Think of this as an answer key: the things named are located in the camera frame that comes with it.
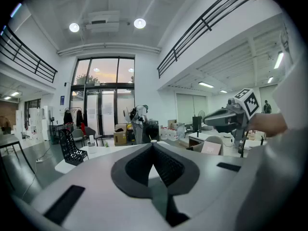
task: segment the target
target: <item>black metal railing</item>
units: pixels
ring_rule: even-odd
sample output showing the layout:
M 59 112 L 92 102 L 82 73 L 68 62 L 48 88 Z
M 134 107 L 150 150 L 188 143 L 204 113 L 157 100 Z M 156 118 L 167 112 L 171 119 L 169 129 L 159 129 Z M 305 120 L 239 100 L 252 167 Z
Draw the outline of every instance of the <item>black metal railing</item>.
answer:
M 8 26 L 1 32 L 0 47 L 2 55 L 37 76 L 53 83 L 57 70 L 30 50 Z
M 167 56 L 158 66 L 158 76 L 161 75 L 179 57 L 198 40 L 205 32 L 212 31 L 212 27 L 228 14 L 242 6 L 249 0 L 217 0 L 214 2 L 183 34 L 178 42 L 172 47 Z

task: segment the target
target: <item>ceiling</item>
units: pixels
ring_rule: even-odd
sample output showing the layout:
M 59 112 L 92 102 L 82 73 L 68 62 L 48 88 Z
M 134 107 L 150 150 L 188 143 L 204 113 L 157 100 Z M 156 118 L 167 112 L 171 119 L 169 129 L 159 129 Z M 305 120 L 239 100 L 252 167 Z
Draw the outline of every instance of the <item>ceiling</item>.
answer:
M 284 77 L 283 59 L 278 69 L 274 69 L 280 47 L 282 30 L 281 16 L 256 25 L 241 39 L 232 41 L 223 52 L 202 64 L 195 70 L 170 84 L 170 87 L 207 91 L 221 94 L 243 88 L 265 86 L 273 77 L 271 84 L 280 82 Z M 199 82 L 214 86 L 208 88 Z
M 18 101 L 18 98 L 25 99 L 34 93 L 45 94 L 44 91 L 38 88 L 32 87 L 0 73 L 0 100 L 6 101 L 3 98 L 11 96 L 11 94 L 16 91 L 20 92 L 20 94 L 12 97 L 9 101 Z
M 42 31 L 57 50 L 89 43 L 132 43 L 157 47 L 167 26 L 185 0 L 25 0 Z M 109 32 L 87 29 L 95 16 L 107 18 Z M 136 29 L 134 20 L 143 18 L 146 27 Z M 71 23 L 80 30 L 69 30 Z

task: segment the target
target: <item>chair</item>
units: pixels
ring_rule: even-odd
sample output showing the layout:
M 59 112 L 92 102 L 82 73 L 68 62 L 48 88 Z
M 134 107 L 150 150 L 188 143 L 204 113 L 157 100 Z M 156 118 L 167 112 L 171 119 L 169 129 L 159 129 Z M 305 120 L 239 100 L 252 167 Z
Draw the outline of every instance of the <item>chair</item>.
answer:
M 193 133 L 193 129 L 192 129 L 192 125 L 191 124 L 187 124 L 187 125 L 184 125 L 185 126 L 185 129 L 186 129 L 186 132 L 185 132 L 185 135 L 184 135 L 184 138 L 186 136 L 186 134 L 190 134 L 190 133 Z
M 72 136 L 73 136 L 74 142 L 81 141 L 81 146 L 82 146 L 82 143 L 84 146 L 86 146 L 84 139 L 83 139 L 83 132 L 81 129 L 75 129 L 72 132 Z
M 104 141 L 103 141 L 103 136 L 102 135 L 96 135 L 96 131 L 93 130 L 92 128 L 89 128 L 89 127 L 85 127 L 85 131 L 86 131 L 86 135 L 88 138 L 90 138 L 90 135 L 93 135 L 93 137 L 95 138 L 96 140 L 96 146 L 98 146 L 97 144 L 97 139 L 101 139 L 102 140 L 102 143 L 103 143 L 103 146 L 104 146 Z
M 86 151 L 80 150 L 76 147 L 73 135 L 69 130 L 59 130 L 59 139 L 65 162 L 77 166 L 88 156 Z
M 210 137 L 207 137 L 205 141 L 212 142 L 212 143 L 215 143 L 215 144 L 220 144 L 221 147 L 220 147 L 219 155 L 223 155 L 223 141 L 222 141 L 222 139 L 220 137 L 218 137 L 218 136 L 210 136 Z M 203 145 L 204 145 L 204 142 L 201 143 L 201 144 L 198 144 L 198 145 L 191 146 L 191 147 L 186 148 L 186 149 L 190 150 L 190 151 L 194 151 L 194 152 L 201 152 L 202 148 L 203 148 Z

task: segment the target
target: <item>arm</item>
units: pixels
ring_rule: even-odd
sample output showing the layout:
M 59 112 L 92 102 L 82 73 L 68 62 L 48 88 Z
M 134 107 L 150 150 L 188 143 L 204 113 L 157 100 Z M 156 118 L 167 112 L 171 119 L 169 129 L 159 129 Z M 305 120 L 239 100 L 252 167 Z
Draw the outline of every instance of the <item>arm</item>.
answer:
M 268 137 L 283 133 L 288 129 L 282 114 L 256 113 L 250 120 L 248 130 L 267 133 Z

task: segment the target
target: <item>black and white pattern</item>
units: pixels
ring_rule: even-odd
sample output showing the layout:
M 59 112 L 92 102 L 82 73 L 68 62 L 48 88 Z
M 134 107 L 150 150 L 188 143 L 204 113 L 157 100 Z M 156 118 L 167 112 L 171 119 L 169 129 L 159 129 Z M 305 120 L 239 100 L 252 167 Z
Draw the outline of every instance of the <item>black and white pattern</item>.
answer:
M 259 104 L 254 93 L 249 95 L 249 97 L 244 101 L 244 104 L 249 113 L 249 116 L 251 116 L 259 108 Z
M 248 92 L 249 92 L 249 89 L 243 89 L 239 93 L 236 94 L 235 98 L 240 99 L 241 97 L 243 97 Z

